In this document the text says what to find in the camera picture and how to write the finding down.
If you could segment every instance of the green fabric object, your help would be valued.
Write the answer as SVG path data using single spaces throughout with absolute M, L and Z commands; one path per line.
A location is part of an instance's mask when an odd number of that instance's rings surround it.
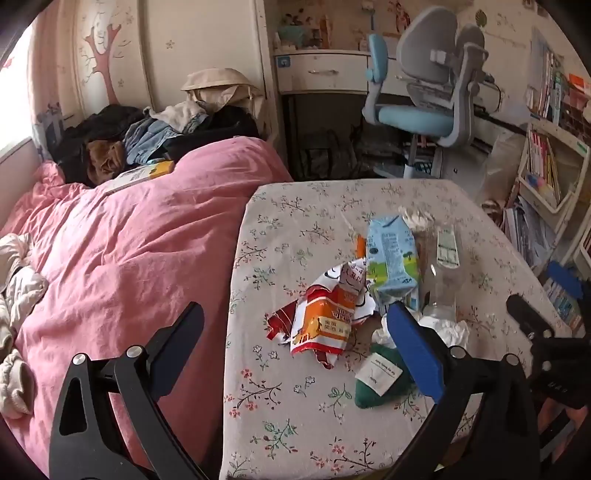
M 381 397 L 361 380 L 355 381 L 355 405 L 359 408 L 371 408 L 383 405 L 407 394 L 413 386 L 413 378 L 410 376 L 408 367 L 402 361 L 402 356 L 397 348 L 388 348 L 377 343 L 372 343 L 370 351 L 383 356 L 391 361 L 399 369 L 402 375 L 392 384 L 388 391 Z

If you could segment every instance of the blue chair seat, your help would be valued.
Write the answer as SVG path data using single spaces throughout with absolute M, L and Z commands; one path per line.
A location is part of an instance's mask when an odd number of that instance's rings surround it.
M 376 105 L 381 124 L 428 137 L 447 137 L 453 130 L 453 115 L 415 106 Z

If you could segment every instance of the drawer handle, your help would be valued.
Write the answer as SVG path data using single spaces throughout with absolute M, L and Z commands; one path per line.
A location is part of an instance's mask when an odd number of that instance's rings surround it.
M 308 70 L 312 75 L 338 75 L 338 70 Z

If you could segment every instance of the window sill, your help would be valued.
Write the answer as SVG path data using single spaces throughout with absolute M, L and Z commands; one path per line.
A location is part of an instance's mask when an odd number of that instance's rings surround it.
M 11 142 L 6 147 L 0 149 L 0 165 L 8 158 L 13 155 L 14 152 L 20 150 L 24 145 L 32 141 L 31 137 L 25 137 L 20 142 Z

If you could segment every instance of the table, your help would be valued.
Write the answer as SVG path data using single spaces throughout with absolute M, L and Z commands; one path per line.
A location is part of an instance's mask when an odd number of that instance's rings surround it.
M 224 380 L 221 478 L 316 479 L 392 465 L 433 402 L 418 391 L 395 403 L 360 410 L 355 372 L 367 356 L 366 322 L 332 370 L 313 353 L 291 356 L 266 337 L 266 317 L 297 298 L 319 274 L 354 258 L 356 233 L 371 218 L 405 206 L 460 228 L 466 281 L 457 296 L 470 326 L 471 355 L 518 355 L 531 369 L 530 343 L 505 310 L 521 293 L 569 335 L 542 286 L 503 233 L 457 185 L 445 180 L 357 180 L 274 184 L 259 188 L 246 207 L 231 284 Z M 472 424 L 474 396 L 457 436 Z

